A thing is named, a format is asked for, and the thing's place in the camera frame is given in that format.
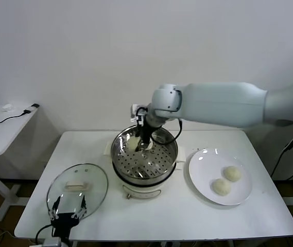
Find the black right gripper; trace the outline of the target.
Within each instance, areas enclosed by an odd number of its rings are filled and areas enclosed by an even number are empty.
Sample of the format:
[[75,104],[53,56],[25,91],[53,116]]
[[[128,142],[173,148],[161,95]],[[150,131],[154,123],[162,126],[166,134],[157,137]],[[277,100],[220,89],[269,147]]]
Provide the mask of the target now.
[[150,143],[151,135],[153,133],[153,127],[150,126],[147,122],[143,125],[138,126],[140,139],[137,143],[136,152],[143,150],[143,152],[148,150],[148,144]]

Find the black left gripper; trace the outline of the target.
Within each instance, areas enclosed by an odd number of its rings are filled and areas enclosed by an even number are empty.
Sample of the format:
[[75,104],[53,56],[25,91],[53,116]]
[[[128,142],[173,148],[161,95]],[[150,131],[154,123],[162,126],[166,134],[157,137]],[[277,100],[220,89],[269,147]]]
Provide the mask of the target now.
[[53,203],[52,208],[48,210],[51,218],[50,223],[54,229],[53,237],[69,238],[71,229],[79,224],[79,219],[82,219],[87,213],[87,203],[85,196],[82,197],[80,208],[74,213],[60,213],[58,215],[58,207],[60,196]]

